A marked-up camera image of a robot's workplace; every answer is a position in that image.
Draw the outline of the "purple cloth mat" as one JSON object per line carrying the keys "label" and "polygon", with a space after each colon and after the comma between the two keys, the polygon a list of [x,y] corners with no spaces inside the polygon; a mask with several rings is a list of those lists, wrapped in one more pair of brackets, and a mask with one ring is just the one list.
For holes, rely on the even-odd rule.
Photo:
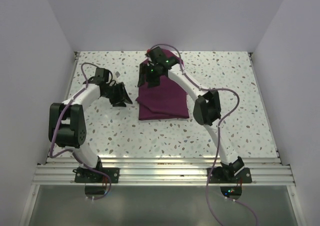
{"label": "purple cloth mat", "polygon": [[160,85],[149,88],[147,82],[138,87],[138,119],[140,121],[188,119],[187,93],[166,76]]}

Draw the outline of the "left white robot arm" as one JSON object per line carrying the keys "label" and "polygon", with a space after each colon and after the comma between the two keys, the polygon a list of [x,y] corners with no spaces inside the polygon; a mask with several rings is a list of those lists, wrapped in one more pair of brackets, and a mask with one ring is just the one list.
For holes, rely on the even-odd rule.
{"label": "left white robot arm", "polygon": [[94,76],[84,75],[84,79],[83,86],[73,96],[52,103],[49,108],[49,157],[72,153],[80,167],[87,170],[87,178],[96,183],[103,179],[104,170],[98,166],[99,156],[86,143],[85,111],[100,98],[108,99],[112,107],[126,107],[133,102],[124,83],[118,82],[116,75],[106,68],[96,66]]}

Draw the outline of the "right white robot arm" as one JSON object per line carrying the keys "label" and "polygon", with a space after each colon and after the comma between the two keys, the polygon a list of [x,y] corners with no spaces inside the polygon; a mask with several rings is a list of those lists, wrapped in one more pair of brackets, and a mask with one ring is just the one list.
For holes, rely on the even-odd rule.
{"label": "right white robot arm", "polygon": [[[215,140],[216,153],[220,157],[223,178],[227,182],[235,182],[241,176],[245,164],[242,158],[231,148],[222,143],[221,124],[240,103],[239,95],[228,88],[204,88],[198,81],[188,75],[181,59],[178,56],[167,56],[159,44],[147,50],[146,62],[139,65],[138,87],[147,84],[148,87],[160,85],[160,77],[165,76],[178,84],[194,101],[193,118],[203,126],[211,138]],[[233,93],[237,102],[235,107],[225,116],[221,115],[219,91]]]}

